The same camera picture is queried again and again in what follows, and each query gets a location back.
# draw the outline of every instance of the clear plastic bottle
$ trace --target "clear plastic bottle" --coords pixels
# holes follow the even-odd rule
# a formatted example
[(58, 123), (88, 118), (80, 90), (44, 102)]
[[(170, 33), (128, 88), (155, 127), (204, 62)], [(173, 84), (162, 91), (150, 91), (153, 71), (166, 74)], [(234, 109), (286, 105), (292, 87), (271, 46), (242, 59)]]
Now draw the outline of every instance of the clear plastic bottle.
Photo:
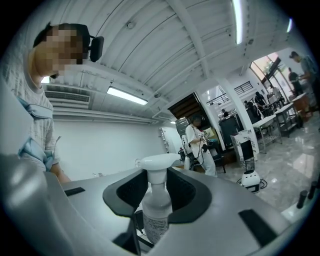
[(144, 231), (153, 244), (156, 244), (168, 230), (168, 216), (172, 213), (170, 195), (165, 184), (151, 184), (151, 190), (142, 200)]
[(168, 230), (168, 216), (172, 213), (170, 195), (166, 189), (167, 168), (180, 159), (179, 154), (160, 154), (145, 157), (141, 167), (147, 171), (148, 189), (142, 199), (143, 226), (147, 238), (156, 244)]

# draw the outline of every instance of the person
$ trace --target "person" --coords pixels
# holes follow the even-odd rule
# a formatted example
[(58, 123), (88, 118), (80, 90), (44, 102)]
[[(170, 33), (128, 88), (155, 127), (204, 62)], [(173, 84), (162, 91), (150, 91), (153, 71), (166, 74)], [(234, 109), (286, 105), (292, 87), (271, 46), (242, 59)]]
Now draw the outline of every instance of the person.
[(253, 116), (253, 118), (254, 118), (254, 120), (256, 122), (261, 120), (261, 114), (258, 111), (258, 108), (256, 107), (256, 105), (253, 104), (253, 102), (251, 102), (251, 101), (249, 101), (246, 105), (247, 105), (247, 108), (248, 108), (247, 109), (248, 114), (249, 114), (249, 112), (251, 112), (251, 114), (252, 114), (252, 116)]
[(299, 76), (299, 80), (307, 80), (307, 82), (311, 85), (316, 104), (320, 111), (320, 77), (316, 65), (308, 56), (302, 57), (295, 51), (291, 52), (289, 58), (293, 59), (296, 63), (301, 64), (304, 74)]
[(223, 113), (223, 117), (226, 118), (227, 116), (229, 116), (229, 112), (226, 111), (224, 108), (221, 109), (222, 113)]
[(288, 69), (289, 69), (288, 79), (293, 85), (295, 95), (299, 96), (304, 93), (304, 91), (302, 90), (302, 86), (299, 82), (299, 76), (297, 73), (292, 72), (292, 69), (290, 67)]
[[(20, 38), (22, 34), (18, 33), (2, 58), (1, 76), (20, 102), (47, 108), (52, 113), (53, 106), (45, 95), (41, 81), (48, 76), (56, 78), (67, 65), (82, 63), (90, 44), (90, 37), (82, 36), (82, 33), (70, 24), (51, 26), (48, 23), (35, 38), (31, 50), (26, 49), (22, 43), (24, 40)], [(32, 155), (32, 151), (24, 149), (20, 157), (34, 162), (42, 171), (54, 173), (61, 183), (71, 181), (59, 164), (58, 140), (52, 117), (34, 118), (29, 136), (43, 152), (54, 152), (51, 155), (53, 161), (47, 165)]]
[(255, 93), (254, 102), (257, 104), (260, 111), (264, 110), (266, 106), (265, 98), (258, 91)]
[(272, 84), (270, 85), (270, 88), (272, 89), (272, 93), (273, 93), (273, 95), (276, 97), (277, 100), (282, 97), (279, 88), (274, 87)]
[(188, 143), (191, 146), (192, 153), (194, 157), (201, 164), (206, 175), (217, 177), (215, 161), (212, 158), (209, 150), (203, 149), (203, 146), (208, 146), (206, 140), (203, 137), (203, 133), (197, 128), (201, 125), (202, 116), (195, 114), (190, 119), (191, 124), (189, 124), (185, 129), (185, 135)]

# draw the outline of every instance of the fluorescent light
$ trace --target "fluorescent light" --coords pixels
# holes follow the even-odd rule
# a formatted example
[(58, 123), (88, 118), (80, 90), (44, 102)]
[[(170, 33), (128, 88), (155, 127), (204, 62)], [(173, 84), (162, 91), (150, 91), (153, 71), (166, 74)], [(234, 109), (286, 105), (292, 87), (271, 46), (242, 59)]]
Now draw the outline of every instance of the fluorescent light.
[(243, 20), (242, 20), (242, 11), (241, 11), (241, 0), (232, 0), (234, 14), (235, 14), (235, 23), (236, 23), (236, 44), (239, 45), (242, 43), (242, 34), (243, 34)]
[(50, 83), (50, 77), (49, 76), (45, 76), (42, 80), (41, 80), (42, 84), (49, 84)]
[(132, 102), (141, 104), (141, 105), (146, 105), (148, 103), (148, 101), (146, 101), (146, 100), (144, 100), (142, 98), (138, 98), (136, 96), (133, 96), (132, 94), (129, 94), (129, 93), (124, 92), (122, 90), (115, 89), (113, 87), (109, 87), (109, 89), (108, 89), (108, 91), (106, 93), (110, 94), (110, 95), (113, 95), (113, 96), (117, 96), (117, 97), (123, 98), (123, 99), (128, 100), (128, 101), (132, 101)]
[(289, 24), (288, 24), (288, 28), (286, 29), (286, 32), (289, 33), (291, 29), (292, 29), (292, 18), (289, 19)]

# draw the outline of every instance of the bottle label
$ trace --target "bottle label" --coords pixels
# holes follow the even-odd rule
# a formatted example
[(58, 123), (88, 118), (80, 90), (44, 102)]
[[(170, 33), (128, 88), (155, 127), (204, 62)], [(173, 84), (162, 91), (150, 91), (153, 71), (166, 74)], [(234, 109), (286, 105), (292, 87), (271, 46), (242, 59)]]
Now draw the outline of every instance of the bottle label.
[(168, 230), (168, 218), (152, 219), (143, 213), (143, 226), (147, 238), (156, 244)]

